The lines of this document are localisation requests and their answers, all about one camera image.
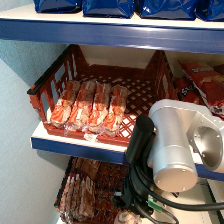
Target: food package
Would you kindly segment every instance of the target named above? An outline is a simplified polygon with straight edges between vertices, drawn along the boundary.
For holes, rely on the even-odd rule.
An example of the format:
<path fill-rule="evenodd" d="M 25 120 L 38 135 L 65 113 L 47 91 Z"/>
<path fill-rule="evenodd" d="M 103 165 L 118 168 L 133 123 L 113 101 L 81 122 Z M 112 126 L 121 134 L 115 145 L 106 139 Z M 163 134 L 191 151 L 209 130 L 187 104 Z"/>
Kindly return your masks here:
<path fill-rule="evenodd" d="M 137 0 L 83 0 L 84 16 L 130 18 Z"/>
<path fill-rule="evenodd" d="M 88 125 L 92 111 L 96 80 L 83 82 L 67 122 L 66 131 L 82 131 Z"/>
<path fill-rule="evenodd" d="M 184 76 L 182 78 L 176 79 L 175 81 L 184 102 L 205 106 L 199 91 L 194 87 L 194 84 L 191 80 Z"/>
<path fill-rule="evenodd" d="M 68 176 L 64 191 L 62 193 L 60 205 L 58 207 L 58 210 L 59 210 L 60 213 L 65 213 L 65 211 L 66 211 L 66 199 L 67 199 L 67 194 L 68 194 L 68 191 L 69 191 L 70 182 L 71 182 L 71 177 Z"/>
<path fill-rule="evenodd" d="M 111 85 L 97 82 L 93 111 L 89 118 L 89 130 L 100 134 L 103 122 L 108 114 Z"/>
<path fill-rule="evenodd" d="M 63 13 L 73 12 L 82 7 L 81 0 L 34 0 L 36 12 Z"/>
<path fill-rule="evenodd" d="M 119 211 L 114 224 L 141 224 L 142 220 L 139 215 L 136 215 L 129 211 Z"/>
<path fill-rule="evenodd" d="M 81 170 L 85 172 L 91 180 L 96 180 L 96 175 L 100 166 L 100 161 L 84 159 Z"/>
<path fill-rule="evenodd" d="M 195 20 L 197 0 L 139 0 L 141 18 Z"/>
<path fill-rule="evenodd" d="M 128 89 L 117 85 L 113 88 L 109 113 L 104 122 L 104 133 L 114 137 L 118 134 L 126 109 Z"/>
<path fill-rule="evenodd" d="M 76 175 L 74 173 L 70 173 L 69 176 L 71 178 L 71 182 L 70 182 L 68 193 L 66 196 L 65 219 L 67 220 L 68 223 L 73 223 L 73 217 L 71 214 L 71 204 L 72 204 L 72 196 L 73 196 Z"/>
<path fill-rule="evenodd" d="M 224 118 L 224 77 L 203 62 L 180 62 L 180 65 L 210 111 Z"/>
<path fill-rule="evenodd" d="M 79 174 L 76 174 L 75 177 L 75 183 L 74 183 L 74 189 L 73 189 L 73 195 L 72 195 L 72 202 L 71 202 L 71 208 L 70 212 L 74 219 L 78 219 L 78 211 L 79 211 L 79 205 L 81 200 L 81 182 L 82 178 Z"/>
<path fill-rule="evenodd" d="M 81 204 L 79 207 L 79 214 L 85 218 L 93 218 L 95 210 L 95 195 L 94 195 L 95 184 L 87 176 L 82 180 L 82 194 Z"/>
<path fill-rule="evenodd" d="M 79 173 L 88 175 L 90 179 L 94 181 L 100 166 L 100 161 L 77 158 L 74 166 L 78 169 Z"/>
<path fill-rule="evenodd" d="M 62 128 L 68 120 L 71 107 L 75 102 L 76 95 L 80 88 L 80 82 L 68 81 L 65 85 L 65 89 L 55 105 L 54 111 L 52 112 L 50 122 L 57 128 Z"/>
<path fill-rule="evenodd" d="M 197 16 L 204 21 L 224 21 L 224 1 L 198 0 Z"/>

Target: red plastic crate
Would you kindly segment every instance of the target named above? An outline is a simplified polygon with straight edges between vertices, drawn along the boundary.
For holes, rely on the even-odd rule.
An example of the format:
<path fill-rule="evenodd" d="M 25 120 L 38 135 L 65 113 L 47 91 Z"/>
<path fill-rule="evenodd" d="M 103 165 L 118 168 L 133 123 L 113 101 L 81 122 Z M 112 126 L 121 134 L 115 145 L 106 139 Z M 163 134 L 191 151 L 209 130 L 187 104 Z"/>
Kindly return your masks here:
<path fill-rule="evenodd" d="M 61 69 L 63 74 L 57 80 Z M 38 110 L 45 129 L 51 135 L 64 136 L 63 129 L 57 129 L 47 123 L 42 95 L 45 94 L 51 112 L 54 110 L 53 91 L 57 98 L 61 95 L 65 83 L 70 80 L 97 79 L 103 83 L 117 84 L 129 89 L 124 119 L 116 137 L 98 136 L 98 141 L 112 145 L 127 146 L 131 137 L 135 120 L 140 114 L 148 115 L 149 109 L 160 99 L 178 100 L 170 66 L 164 51 L 156 51 L 145 69 L 89 65 L 78 45 L 70 45 L 47 71 L 28 90 L 30 103 Z M 69 132 L 67 137 L 84 139 L 83 132 Z"/>

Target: white shelf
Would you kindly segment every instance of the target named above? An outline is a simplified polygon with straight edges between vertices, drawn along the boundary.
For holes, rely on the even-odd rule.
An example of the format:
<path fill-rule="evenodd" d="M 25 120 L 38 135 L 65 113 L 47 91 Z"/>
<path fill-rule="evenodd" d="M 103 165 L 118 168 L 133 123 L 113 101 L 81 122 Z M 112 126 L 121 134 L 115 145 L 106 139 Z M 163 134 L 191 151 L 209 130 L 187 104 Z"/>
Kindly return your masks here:
<path fill-rule="evenodd" d="M 42 122 L 40 122 L 31 136 L 31 146 L 34 149 L 64 155 L 78 156 L 117 164 L 128 164 L 125 158 L 126 147 L 49 135 Z M 206 170 L 202 164 L 200 156 L 197 153 L 193 153 L 193 150 L 191 150 L 191 153 L 199 177 L 224 181 L 224 174 Z"/>
<path fill-rule="evenodd" d="M 120 46 L 184 52 L 224 53 L 224 23 L 84 18 L 36 13 L 26 5 L 0 13 L 0 38 L 38 42 Z"/>
<path fill-rule="evenodd" d="M 71 23 L 99 23 L 99 24 L 122 24 L 122 25 L 140 25 L 140 26 L 160 26 L 160 27 L 185 27 L 200 29 L 223 29 L 223 23 L 220 22 L 204 22 L 200 19 L 195 21 L 177 21 L 177 20 L 154 20 L 141 19 L 136 13 L 131 19 L 119 18 L 90 18 L 83 17 L 83 13 L 67 13 L 67 14 L 48 14 L 37 13 L 34 10 L 34 4 L 14 8 L 8 11 L 0 12 L 2 19 L 15 20 L 34 20 L 34 21 L 55 21 L 55 22 L 71 22 Z"/>

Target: blue shelf edge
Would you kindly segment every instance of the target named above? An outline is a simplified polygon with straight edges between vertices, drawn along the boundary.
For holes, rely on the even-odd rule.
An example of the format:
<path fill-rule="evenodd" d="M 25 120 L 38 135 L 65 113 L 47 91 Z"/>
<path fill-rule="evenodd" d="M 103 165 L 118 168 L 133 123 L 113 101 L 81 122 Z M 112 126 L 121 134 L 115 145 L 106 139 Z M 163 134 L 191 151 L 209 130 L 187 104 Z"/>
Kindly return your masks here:
<path fill-rule="evenodd" d="M 0 19 L 0 39 L 224 54 L 224 28 Z"/>
<path fill-rule="evenodd" d="M 65 142 L 55 142 L 52 140 L 34 137 L 31 137 L 31 142 L 33 149 L 54 152 L 69 156 L 77 156 L 87 159 L 94 159 L 103 162 L 128 165 L 124 152 L 74 145 Z M 224 182 L 224 174 L 211 172 L 205 169 L 202 164 L 195 164 L 195 166 L 199 177 Z"/>

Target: white wall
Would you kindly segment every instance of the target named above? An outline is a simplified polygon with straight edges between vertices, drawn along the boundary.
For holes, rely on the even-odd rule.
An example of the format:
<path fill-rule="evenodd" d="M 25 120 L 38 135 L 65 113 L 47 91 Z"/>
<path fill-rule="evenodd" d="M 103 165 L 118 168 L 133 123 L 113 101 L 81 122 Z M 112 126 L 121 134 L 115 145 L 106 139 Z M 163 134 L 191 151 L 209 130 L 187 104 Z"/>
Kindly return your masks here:
<path fill-rule="evenodd" d="M 26 3 L 1 0 L 0 10 Z M 69 157 L 31 148 L 39 118 L 26 92 L 64 48 L 0 40 L 0 224 L 58 219 L 53 205 Z"/>
<path fill-rule="evenodd" d="M 82 50 L 90 64 L 109 64 L 134 68 L 145 68 L 155 52 L 155 50 L 147 49 L 99 46 L 82 46 Z M 181 77 L 183 75 L 178 60 L 203 61 L 210 66 L 224 63 L 224 55 L 218 54 L 166 51 L 166 56 L 175 77 Z"/>

